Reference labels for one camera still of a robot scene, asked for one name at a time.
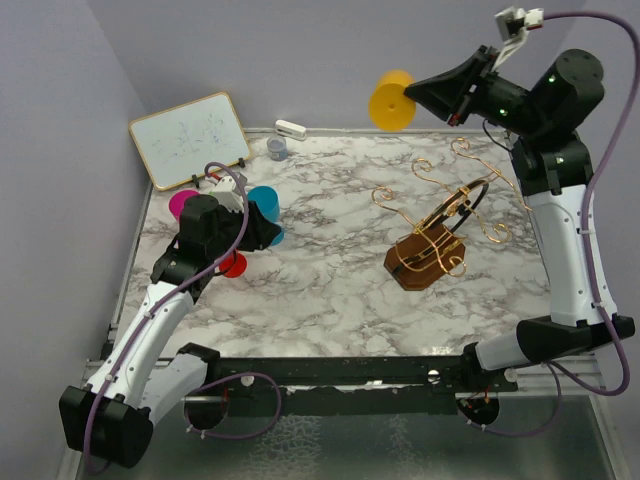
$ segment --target cyan cup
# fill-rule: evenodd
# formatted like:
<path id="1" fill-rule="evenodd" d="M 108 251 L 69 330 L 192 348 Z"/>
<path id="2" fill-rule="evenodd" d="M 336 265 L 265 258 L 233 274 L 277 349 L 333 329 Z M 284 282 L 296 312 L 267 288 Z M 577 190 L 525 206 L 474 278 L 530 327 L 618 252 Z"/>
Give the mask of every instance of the cyan cup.
<path id="1" fill-rule="evenodd" d="M 266 185 L 255 187 L 247 196 L 249 197 L 249 201 L 256 202 L 258 210 L 260 210 L 264 218 L 271 223 L 278 221 L 278 218 L 280 218 L 280 203 L 278 202 L 278 194 L 273 188 L 267 187 Z M 284 230 L 273 239 L 271 246 L 276 246 L 283 238 Z"/>

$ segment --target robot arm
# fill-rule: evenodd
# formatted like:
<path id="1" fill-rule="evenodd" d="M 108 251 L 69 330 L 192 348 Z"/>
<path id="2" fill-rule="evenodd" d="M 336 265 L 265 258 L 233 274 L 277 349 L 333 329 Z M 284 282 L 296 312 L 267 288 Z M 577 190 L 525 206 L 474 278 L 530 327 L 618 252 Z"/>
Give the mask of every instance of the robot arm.
<path id="1" fill-rule="evenodd" d="M 175 294 L 151 317 L 149 309 L 176 286 L 207 270 L 234 243 L 244 212 L 238 188 L 244 186 L 224 177 L 212 195 L 197 195 L 186 201 L 180 214 L 180 231 L 155 263 L 152 284 L 123 338 L 84 388 L 67 387 L 60 398 L 60 414 L 70 448 L 84 449 L 91 406 L 103 385 L 107 385 L 93 420 L 91 450 L 122 466 L 134 466 L 146 451 L 157 422 L 209 378 L 211 359 L 207 356 L 212 351 L 208 349 L 203 352 L 186 346 L 167 368 L 154 370 L 154 366 L 171 333 L 216 273 L 205 274 Z M 238 250 L 267 248 L 281 228 L 266 220 L 254 202 L 249 202 L 248 217 Z M 121 358 L 127 344 L 130 348 Z M 116 361 L 121 363 L 112 378 Z"/>
<path id="2" fill-rule="evenodd" d="M 635 332 L 633 319 L 617 314 L 606 286 L 592 214 L 588 214 L 588 229 L 583 230 L 580 223 L 593 169 L 575 129 L 604 96 L 600 62 L 582 50 L 565 51 L 531 91 L 496 72 L 497 65 L 515 51 L 515 42 L 524 42 L 531 24 L 535 28 L 542 25 L 541 14 L 538 21 L 538 14 L 532 12 L 537 11 L 507 9 L 496 15 L 505 40 L 503 52 L 481 46 L 455 69 L 404 91 L 451 126 L 463 124 L 475 113 L 518 136 L 510 150 L 511 161 L 531 208 L 531 223 L 551 287 L 551 312 L 521 321 L 512 333 L 468 345 L 465 352 L 476 357 L 482 371 L 548 361 L 611 342 L 599 306 L 612 315 L 620 338 Z M 595 301 L 591 288 L 585 235 L 600 302 Z"/>

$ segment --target gold wire sculpture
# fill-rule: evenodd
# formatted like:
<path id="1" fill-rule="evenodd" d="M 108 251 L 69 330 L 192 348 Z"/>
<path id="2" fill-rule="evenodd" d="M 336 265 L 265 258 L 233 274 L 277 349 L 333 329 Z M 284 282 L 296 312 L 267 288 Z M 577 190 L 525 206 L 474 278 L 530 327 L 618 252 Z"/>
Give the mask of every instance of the gold wire sculpture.
<path id="1" fill-rule="evenodd" d="M 395 198 L 395 193 L 391 188 L 386 186 L 379 186 L 371 192 L 371 199 L 376 205 L 378 205 L 380 208 L 384 208 L 385 210 L 389 210 L 397 213 L 411 225 L 412 227 L 411 233 L 399 239 L 396 242 L 394 248 L 395 248 L 395 253 L 398 259 L 400 260 L 402 266 L 412 272 L 423 272 L 426 269 L 433 267 L 437 263 L 443 273 L 446 273 L 447 275 L 450 275 L 452 277 L 463 276 L 467 271 L 467 264 L 465 263 L 463 258 L 458 255 L 449 256 L 447 258 L 449 265 L 445 265 L 444 257 L 446 256 L 446 254 L 454 250 L 456 247 L 463 244 L 463 241 L 465 240 L 466 237 L 460 236 L 460 235 L 454 235 L 453 232 L 455 232 L 455 230 L 457 230 L 457 228 L 462 223 L 464 223 L 464 221 L 470 215 L 473 215 L 476 218 L 480 226 L 480 229 L 482 230 L 482 233 L 490 241 L 494 243 L 505 243 L 511 240 L 511 236 L 512 236 L 511 230 L 504 223 L 495 223 L 491 226 L 491 228 L 493 229 L 497 237 L 494 237 L 491 234 L 489 234 L 487 230 L 486 222 L 483 216 L 480 215 L 476 210 L 477 205 L 480 203 L 480 201 L 488 191 L 489 184 L 492 183 L 493 181 L 497 179 L 502 179 L 504 182 L 506 182 L 513 189 L 514 193 L 516 194 L 516 198 L 518 202 L 526 210 L 531 210 L 524 203 L 524 199 L 516 189 L 515 185 L 511 181 L 509 181 L 509 179 L 507 179 L 498 168 L 494 167 L 493 165 L 481 159 L 480 157 L 470 153 L 471 144 L 469 140 L 467 140 L 464 137 L 456 138 L 451 142 L 450 148 L 454 154 L 463 158 L 476 160 L 480 162 L 482 165 L 484 165 L 491 172 L 488 173 L 487 175 L 484 175 L 482 177 L 479 177 L 469 182 L 466 185 L 463 185 L 454 189 L 438 179 L 424 175 L 424 173 L 431 173 L 433 171 L 434 167 L 431 161 L 425 158 L 418 158 L 414 160 L 411 164 L 411 171 L 416 177 L 420 178 L 421 180 L 434 183 L 438 185 L 440 188 L 446 190 L 447 193 L 449 193 L 448 198 L 444 202 L 442 202 L 428 216 L 424 217 L 420 221 L 414 222 L 402 210 L 397 208 L 392 208 L 382 203 L 381 200 L 388 202 Z M 480 188 L 482 189 L 482 191 L 480 192 L 480 195 L 476 198 L 476 201 L 472 204 L 469 198 L 470 194 L 474 190 L 477 190 Z M 445 220 L 447 220 L 448 218 L 454 217 L 456 214 L 459 214 L 462 218 L 451 230 L 444 227 L 443 233 L 440 234 L 435 239 L 432 239 L 429 235 L 427 235 L 427 232 L 429 230 L 431 230 L 436 226 L 441 225 Z M 428 247 L 421 252 L 403 257 L 400 254 L 398 244 L 413 234 L 420 235 L 424 240 L 426 240 L 428 243 Z M 435 255 L 435 259 L 427 263 L 426 265 L 422 264 L 420 267 L 415 266 L 416 264 L 422 263 L 423 260 L 426 260 L 434 255 Z M 458 266 L 461 266 L 461 269 L 458 271 L 454 271 L 454 269 Z"/>

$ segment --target gray wall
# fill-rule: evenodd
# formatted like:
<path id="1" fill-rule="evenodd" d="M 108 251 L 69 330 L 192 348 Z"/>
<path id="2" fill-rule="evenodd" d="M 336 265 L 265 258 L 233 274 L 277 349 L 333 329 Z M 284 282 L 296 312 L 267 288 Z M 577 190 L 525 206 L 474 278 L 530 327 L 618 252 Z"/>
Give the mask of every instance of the gray wall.
<path id="1" fill-rule="evenodd" d="M 640 4 L 637 0 L 589 0 L 590 10 L 603 10 L 625 17 L 636 29 L 640 27 Z M 624 105 L 633 75 L 633 51 L 627 35 L 619 27 L 597 20 L 579 20 L 574 24 L 563 49 L 582 48 L 602 62 L 606 95 L 594 114 L 580 127 L 582 139 L 598 162 L 609 142 L 615 122 Z M 640 101 L 636 101 L 614 156 L 596 187 L 595 213 L 598 240 L 604 269 L 621 314 L 640 321 L 640 226 L 635 212 L 640 205 Z M 610 400 L 615 423 L 622 437 L 632 478 L 640 478 L 640 334 L 625 341 L 631 364 L 630 389 Z M 620 382 L 620 363 L 612 348 L 599 354 L 609 387 Z"/>
<path id="2" fill-rule="evenodd" d="M 285 118 L 311 127 L 373 127 L 367 103 L 394 68 L 416 80 L 498 45 L 504 0 L 88 0 L 150 111 L 226 91 L 245 127 Z M 564 0 L 580 8 L 584 0 Z M 541 0 L 540 6 L 555 2 Z M 525 85 L 570 24 L 550 25 L 507 64 Z M 414 127 L 443 128 L 422 109 Z"/>
<path id="3" fill-rule="evenodd" d="M 84 1 L 0 3 L 0 477 L 51 479 L 140 212 L 145 111 Z"/>

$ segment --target marble tabletop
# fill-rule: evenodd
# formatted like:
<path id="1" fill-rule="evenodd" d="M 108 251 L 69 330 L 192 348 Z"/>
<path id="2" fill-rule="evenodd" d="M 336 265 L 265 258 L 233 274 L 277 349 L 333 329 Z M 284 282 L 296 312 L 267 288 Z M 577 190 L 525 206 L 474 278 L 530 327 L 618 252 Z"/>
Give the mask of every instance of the marble tabletop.
<path id="1" fill-rule="evenodd" d="M 162 356 L 188 342 L 224 356 L 457 354 L 470 342 L 510 331 L 520 319 L 548 313 L 549 287 L 533 230 L 503 182 L 491 184 L 479 210 L 488 224 L 506 223 L 513 238 L 492 243 L 467 221 L 458 230 L 468 237 L 463 277 L 445 275 L 424 291 L 407 292 L 383 267 L 386 251 L 410 226 L 376 206 L 372 189 L 392 188 L 392 204 L 422 218 L 447 195 L 411 173 L 413 159 L 431 160 L 433 176 L 454 186 L 487 173 L 450 151 L 453 138 L 288 140 L 290 157 L 283 162 L 268 158 L 266 136 L 250 138 L 254 158 L 242 173 L 249 188 L 270 185 L 278 192 L 284 240 L 247 253 L 241 277 L 212 280 Z M 486 137 L 469 140 L 475 154 L 515 181 L 503 150 Z M 204 182 L 203 192 L 210 185 Z M 151 195 L 117 340 L 140 307 L 154 262 L 178 231 L 168 209 L 175 192 Z"/>

